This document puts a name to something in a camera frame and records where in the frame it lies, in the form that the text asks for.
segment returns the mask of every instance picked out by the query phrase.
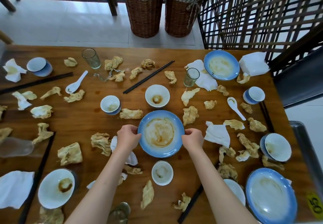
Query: number sticker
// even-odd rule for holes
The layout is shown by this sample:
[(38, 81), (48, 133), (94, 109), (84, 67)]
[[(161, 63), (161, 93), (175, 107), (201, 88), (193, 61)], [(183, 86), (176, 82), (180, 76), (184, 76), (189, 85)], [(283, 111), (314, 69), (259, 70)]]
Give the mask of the number sticker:
[(323, 220), (323, 205), (319, 199), (319, 197), (313, 193), (309, 192), (306, 194), (307, 204), (311, 209), (313, 215), (318, 220)]

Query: blue-rimmed plate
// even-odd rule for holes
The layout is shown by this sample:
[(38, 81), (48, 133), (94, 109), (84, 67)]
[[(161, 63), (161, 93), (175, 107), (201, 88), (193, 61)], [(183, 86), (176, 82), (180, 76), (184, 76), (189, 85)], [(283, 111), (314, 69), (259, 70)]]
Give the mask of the blue-rimmed plate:
[(205, 55), (204, 67), (217, 80), (233, 80), (240, 71), (237, 59), (222, 50), (213, 50)]
[(281, 174), (269, 168), (252, 172), (245, 188), (247, 202), (263, 224), (294, 223), (297, 201), (294, 190)]
[(138, 133), (141, 133), (140, 146), (149, 155), (166, 158), (177, 153), (182, 146), (185, 134), (181, 120), (166, 110), (150, 112), (140, 121)]

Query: chopsticks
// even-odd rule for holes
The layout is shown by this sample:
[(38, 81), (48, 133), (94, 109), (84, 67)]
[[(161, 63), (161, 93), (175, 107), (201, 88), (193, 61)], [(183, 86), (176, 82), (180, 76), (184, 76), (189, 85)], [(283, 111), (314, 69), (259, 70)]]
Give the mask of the chopsticks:
[(70, 77), (70, 76), (73, 76), (73, 72), (69, 72), (69, 73), (62, 74), (62, 75), (56, 75), (56, 76), (48, 77), (48, 78), (41, 79), (41, 80), (36, 80), (36, 81), (30, 82), (30, 83), (26, 83), (26, 84), (23, 84), (23, 85), (18, 85), (18, 86), (15, 86), (15, 87), (6, 88), (6, 89), (3, 89), (3, 90), (0, 90), (0, 95), (5, 94), (5, 93), (9, 93), (9, 92), (14, 92), (14, 91), (17, 91), (17, 90), (20, 90), (20, 89), (28, 88), (28, 87), (33, 87), (33, 86), (40, 85), (40, 84), (43, 84), (43, 83), (46, 83), (46, 82), (50, 82), (50, 81)]
[[(219, 165), (220, 161), (217, 161), (215, 164), (214, 164), (214, 167), (216, 167), (217, 165)], [(180, 215), (180, 217), (178, 218), (177, 222), (179, 224), (182, 224), (183, 221), (185, 220), (185, 218), (187, 217), (187, 215), (190, 213), (191, 209), (193, 208), (195, 202), (197, 201), (197, 199), (200, 197), (201, 193), (203, 192), (204, 190), (204, 187), (203, 185), (201, 184), (199, 186), (199, 188), (195, 191), (193, 197), (191, 198), (191, 201), (189, 202), (186, 210)]]
[(25, 224), (25, 222), (27, 220), (27, 215), (28, 215), (29, 209), (31, 207), (31, 203), (33, 202), (34, 196), (36, 194), (36, 190), (39, 185), (41, 176), (43, 174), (43, 171), (44, 171), (44, 168), (46, 165), (46, 161), (49, 156), (50, 149), (51, 149), (53, 142), (54, 142), (55, 135), (56, 135), (56, 132), (54, 132), (54, 134), (49, 138), (49, 142), (46, 147), (45, 153), (41, 159), (38, 170), (35, 173), (33, 185), (31, 186), (29, 195), (24, 203), (25, 206), (24, 206), (24, 209), (22, 210), (22, 213), (19, 217), (18, 224)]
[(148, 79), (150, 79), (151, 77), (153, 77), (154, 75), (156, 75), (157, 73), (159, 73), (160, 71), (162, 71), (164, 68), (166, 68), (169, 65), (171, 65), (173, 62), (175, 62), (175, 60), (170, 61), (169, 63), (165, 64), (163, 67), (157, 69), (155, 72), (153, 72), (152, 74), (148, 75), (146, 78), (143, 78), (141, 81), (139, 81), (138, 83), (134, 84), (132, 87), (130, 87), (127, 90), (125, 90), (123, 92), (123, 94), (127, 94), (127, 93), (131, 92), (134, 88), (140, 86), (142, 83), (144, 83), (145, 81), (147, 81)]
[(271, 119), (270, 119), (266, 104), (264, 103), (264, 101), (260, 102), (259, 104), (260, 104), (261, 112), (264, 115), (264, 120), (267, 123), (268, 131), (271, 132), (271, 133), (275, 133), (275, 129), (274, 129), (274, 126), (273, 126), (273, 124), (271, 122)]

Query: hand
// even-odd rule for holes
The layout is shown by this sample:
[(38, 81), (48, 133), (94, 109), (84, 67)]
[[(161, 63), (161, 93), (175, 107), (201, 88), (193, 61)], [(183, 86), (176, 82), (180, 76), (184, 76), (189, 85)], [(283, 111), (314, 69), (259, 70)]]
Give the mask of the hand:
[(117, 149), (129, 149), (130, 152), (138, 145), (141, 134), (137, 134), (138, 127), (133, 125), (122, 126), (117, 132)]
[(196, 149), (202, 149), (204, 137), (200, 130), (191, 128), (185, 130), (185, 135), (182, 135), (182, 141), (183, 146), (190, 153)]

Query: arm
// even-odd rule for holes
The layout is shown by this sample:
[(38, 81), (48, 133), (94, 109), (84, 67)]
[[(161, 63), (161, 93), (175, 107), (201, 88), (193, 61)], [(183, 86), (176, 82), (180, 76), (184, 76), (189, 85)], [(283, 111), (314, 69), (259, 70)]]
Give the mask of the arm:
[(79, 205), (65, 224), (106, 224), (120, 175), (131, 151), (138, 145), (141, 134), (137, 127), (126, 125), (118, 131), (117, 148)]
[(203, 151), (202, 132), (197, 129), (187, 129), (182, 136), (182, 141), (200, 177), (216, 223), (258, 224), (253, 215), (232, 193)]

